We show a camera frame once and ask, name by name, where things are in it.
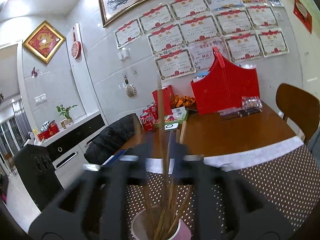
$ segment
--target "polka dot tablecloth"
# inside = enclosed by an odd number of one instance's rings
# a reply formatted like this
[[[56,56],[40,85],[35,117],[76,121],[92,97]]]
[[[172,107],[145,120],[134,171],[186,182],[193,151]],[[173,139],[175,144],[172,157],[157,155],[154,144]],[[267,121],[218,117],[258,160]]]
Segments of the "polka dot tablecloth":
[[[294,230],[307,219],[320,198],[320,171],[311,153],[305,145],[274,160],[246,169],[238,170],[239,174],[250,181],[254,187],[273,203],[275,207],[291,222]],[[148,185],[154,204],[160,202],[162,174],[148,172]],[[178,186],[178,208],[180,207],[189,185]],[[223,194],[219,185],[212,188],[214,208],[218,214],[221,233],[228,231],[225,220]],[[195,228],[194,196],[192,192],[182,215],[185,224],[193,233]],[[127,186],[128,231],[131,221],[144,209],[142,186]]]

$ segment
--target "brown wooden chair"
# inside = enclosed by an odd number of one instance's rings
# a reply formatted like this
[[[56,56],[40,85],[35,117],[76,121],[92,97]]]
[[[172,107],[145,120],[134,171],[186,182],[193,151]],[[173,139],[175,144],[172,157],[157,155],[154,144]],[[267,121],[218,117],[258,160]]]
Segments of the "brown wooden chair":
[[[289,117],[295,122],[305,135],[304,143],[308,144],[319,125],[319,100],[300,88],[282,83],[276,93],[276,104],[284,113],[283,120]]]
[[[16,166],[16,164],[14,163],[14,159],[12,157],[12,153],[7,153],[4,158],[8,161],[9,163],[9,167],[10,170],[16,175],[16,173],[14,172],[14,167]]]

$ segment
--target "floor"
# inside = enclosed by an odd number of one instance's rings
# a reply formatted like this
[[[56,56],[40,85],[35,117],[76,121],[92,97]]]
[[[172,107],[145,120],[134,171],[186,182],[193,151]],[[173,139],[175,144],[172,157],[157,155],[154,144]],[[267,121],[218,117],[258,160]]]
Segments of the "floor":
[[[41,213],[37,208],[17,172],[9,176],[7,209],[14,220],[27,233],[33,220]]]

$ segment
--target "black puffer jacket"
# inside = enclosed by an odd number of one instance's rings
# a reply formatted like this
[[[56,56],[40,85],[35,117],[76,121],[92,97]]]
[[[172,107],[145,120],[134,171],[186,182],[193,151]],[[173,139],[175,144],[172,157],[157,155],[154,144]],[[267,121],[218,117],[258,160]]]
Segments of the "black puffer jacket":
[[[86,150],[84,154],[86,160],[92,164],[102,165],[119,150],[134,135],[133,118],[137,118],[137,115],[129,114],[103,129]]]

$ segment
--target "basket handle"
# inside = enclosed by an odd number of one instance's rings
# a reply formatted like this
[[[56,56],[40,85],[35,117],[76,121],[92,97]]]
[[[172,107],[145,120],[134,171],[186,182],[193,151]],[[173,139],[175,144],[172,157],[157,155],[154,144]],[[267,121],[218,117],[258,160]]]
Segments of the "basket handle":
[[[223,61],[223,56],[222,56],[221,52],[219,51],[218,47],[213,47],[213,53],[214,53],[215,56],[218,58],[218,61],[219,61],[219,63],[220,63],[220,66],[221,66],[222,68],[224,68],[225,65],[224,65],[224,61]]]

